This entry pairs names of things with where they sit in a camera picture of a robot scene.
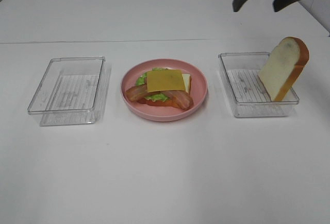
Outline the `bread slice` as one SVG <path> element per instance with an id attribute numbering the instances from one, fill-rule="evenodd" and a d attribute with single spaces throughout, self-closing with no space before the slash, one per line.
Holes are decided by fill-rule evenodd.
<path id="1" fill-rule="evenodd" d="M 309 60 L 309 50 L 296 37 L 285 37 L 258 73 L 272 101 L 282 101 Z"/>
<path id="2" fill-rule="evenodd" d="M 184 84 L 185 84 L 185 91 L 190 94 L 190 90 L 191 90 L 191 75 L 190 74 L 182 74 L 183 76 L 183 80 L 184 80 Z M 152 102 L 150 100 L 145 100 L 144 98 L 142 99 L 139 99 L 138 100 L 138 103 L 140 104 L 146 104 L 146 105 L 149 105 L 149 106 L 158 106 L 158 107 L 166 107 L 166 106 L 163 106 L 163 103 L 162 101 L 156 101 L 156 102 Z"/>

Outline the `yellow cheese slice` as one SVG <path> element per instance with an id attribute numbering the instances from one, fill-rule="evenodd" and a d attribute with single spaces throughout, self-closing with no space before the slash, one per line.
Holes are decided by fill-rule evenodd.
<path id="1" fill-rule="evenodd" d="M 160 70 L 146 72 L 147 91 L 161 92 L 185 90 L 185 84 L 180 70 Z"/>

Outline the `pink bacon strip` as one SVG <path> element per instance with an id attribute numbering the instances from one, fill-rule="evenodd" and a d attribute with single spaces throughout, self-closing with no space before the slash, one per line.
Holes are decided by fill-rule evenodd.
<path id="1" fill-rule="evenodd" d="M 189 110 L 193 106 L 192 97 L 185 91 L 162 91 L 162 94 L 169 98 L 169 100 L 163 103 L 163 106 L 176 107 L 183 110 Z"/>

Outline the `green lettuce leaf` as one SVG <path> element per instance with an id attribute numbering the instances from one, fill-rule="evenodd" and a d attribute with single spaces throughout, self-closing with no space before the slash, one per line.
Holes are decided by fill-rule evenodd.
<path id="1" fill-rule="evenodd" d="M 147 78 L 147 72 L 143 73 L 137 80 L 135 85 L 139 86 L 139 85 L 143 85 L 145 84 L 145 80 Z M 144 98 L 145 100 L 150 100 L 152 102 L 156 102 L 156 101 L 162 101 L 165 102 L 167 100 L 169 100 L 169 97 L 165 96 L 162 93 L 159 94 L 154 94 L 154 95 L 150 95 Z"/>

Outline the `dark bacon strip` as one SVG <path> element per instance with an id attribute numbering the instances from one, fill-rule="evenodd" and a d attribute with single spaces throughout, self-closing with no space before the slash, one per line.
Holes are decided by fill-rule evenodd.
<path id="1" fill-rule="evenodd" d="M 149 95 L 147 84 L 131 87 L 125 93 L 129 101 L 137 101 Z"/>

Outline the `clear right plastic tray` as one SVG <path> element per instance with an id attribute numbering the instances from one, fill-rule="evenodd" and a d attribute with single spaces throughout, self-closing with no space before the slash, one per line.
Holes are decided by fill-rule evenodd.
<path id="1" fill-rule="evenodd" d="M 235 117 L 285 117 L 299 104 L 294 89 L 282 101 L 271 101 L 258 77 L 269 55 L 268 52 L 218 55 L 220 76 Z"/>

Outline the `clear plastic tray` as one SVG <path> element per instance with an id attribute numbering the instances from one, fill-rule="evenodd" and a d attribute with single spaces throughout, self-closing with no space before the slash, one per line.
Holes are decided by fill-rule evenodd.
<path id="1" fill-rule="evenodd" d="M 27 112 L 40 126 L 94 124 L 104 114 L 110 73 L 103 56 L 51 59 Z"/>
<path id="2" fill-rule="evenodd" d="M 285 117 L 299 104 L 294 89 L 282 101 L 271 101 L 258 77 L 269 55 L 268 52 L 218 55 L 220 76 L 235 117 Z"/>

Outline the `pink round plate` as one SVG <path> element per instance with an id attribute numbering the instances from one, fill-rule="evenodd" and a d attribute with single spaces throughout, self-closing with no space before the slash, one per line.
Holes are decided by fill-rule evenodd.
<path id="1" fill-rule="evenodd" d="M 138 77 L 155 67 L 178 69 L 182 73 L 191 75 L 190 96 L 193 99 L 193 106 L 189 110 L 175 107 L 148 106 L 127 99 L 125 91 L 135 85 Z M 204 74 L 194 65 L 175 59 L 153 59 L 137 64 L 126 72 L 121 81 L 121 95 L 127 107 L 137 116 L 157 122 L 176 121 L 193 114 L 203 104 L 207 92 L 208 86 Z"/>

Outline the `clear left plastic tray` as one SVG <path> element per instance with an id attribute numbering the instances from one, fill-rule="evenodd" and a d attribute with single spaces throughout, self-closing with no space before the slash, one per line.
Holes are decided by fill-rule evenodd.
<path id="1" fill-rule="evenodd" d="M 103 56 L 51 59 L 27 112 L 40 126 L 94 124 L 104 114 L 110 73 Z"/>

